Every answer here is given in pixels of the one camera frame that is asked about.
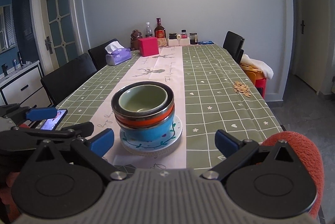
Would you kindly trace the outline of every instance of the cabinet drawer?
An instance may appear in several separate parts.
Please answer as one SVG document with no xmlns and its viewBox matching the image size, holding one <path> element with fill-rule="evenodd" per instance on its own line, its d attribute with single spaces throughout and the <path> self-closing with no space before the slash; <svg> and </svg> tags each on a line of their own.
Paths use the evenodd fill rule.
<svg viewBox="0 0 335 224">
<path fill-rule="evenodd" d="M 41 87 L 41 75 L 36 67 L 3 88 L 2 92 L 7 104 L 21 103 Z"/>
<path fill-rule="evenodd" d="M 32 107 L 32 108 L 48 107 L 49 105 L 50 100 L 43 87 L 21 103 L 21 107 Z"/>
</svg>

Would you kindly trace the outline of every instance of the stacked bowls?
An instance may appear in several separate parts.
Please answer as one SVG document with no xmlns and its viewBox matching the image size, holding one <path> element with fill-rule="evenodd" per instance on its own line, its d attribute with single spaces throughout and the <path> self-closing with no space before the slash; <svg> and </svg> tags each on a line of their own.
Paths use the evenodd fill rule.
<svg viewBox="0 0 335 224">
<path fill-rule="evenodd" d="M 175 116 L 174 94 L 160 82 L 137 82 L 116 92 L 112 109 L 117 123 L 130 138 L 150 142 L 170 129 Z"/>
</svg>

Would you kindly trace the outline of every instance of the door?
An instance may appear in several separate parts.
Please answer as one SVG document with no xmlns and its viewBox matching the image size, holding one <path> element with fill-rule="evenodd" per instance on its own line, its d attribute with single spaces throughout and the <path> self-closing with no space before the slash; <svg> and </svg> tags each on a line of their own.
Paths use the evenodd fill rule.
<svg viewBox="0 0 335 224">
<path fill-rule="evenodd" d="M 297 0 L 297 3 L 293 73 L 319 92 L 329 47 L 330 0 Z"/>
<path fill-rule="evenodd" d="M 41 0 L 45 46 L 54 69 L 78 57 L 69 0 Z"/>
</svg>

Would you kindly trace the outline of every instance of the drawer handle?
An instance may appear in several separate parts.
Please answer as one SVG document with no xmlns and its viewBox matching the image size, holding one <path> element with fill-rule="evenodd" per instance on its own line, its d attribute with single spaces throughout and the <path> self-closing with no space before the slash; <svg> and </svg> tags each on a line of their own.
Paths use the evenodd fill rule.
<svg viewBox="0 0 335 224">
<path fill-rule="evenodd" d="M 29 84 L 27 84 L 26 86 L 24 86 L 23 88 L 21 88 L 21 91 L 23 91 L 24 89 L 28 88 Z"/>
</svg>

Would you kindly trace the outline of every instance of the green checkered tablecloth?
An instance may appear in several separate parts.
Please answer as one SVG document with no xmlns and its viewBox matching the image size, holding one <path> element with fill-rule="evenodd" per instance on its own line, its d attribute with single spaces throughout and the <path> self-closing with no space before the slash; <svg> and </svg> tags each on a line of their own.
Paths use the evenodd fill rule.
<svg viewBox="0 0 335 224">
<path fill-rule="evenodd" d="M 282 131 L 257 89 L 226 50 L 217 45 L 184 46 L 187 167 L 202 173 L 224 159 L 214 143 L 223 129 L 236 138 L 262 142 Z M 68 114 L 58 128 L 90 121 L 99 106 L 140 57 L 118 66 L 106 66 L 60 103 Z M 250 87 L 251 98 L 233 90 L 240 81 Z"/>
</svg>

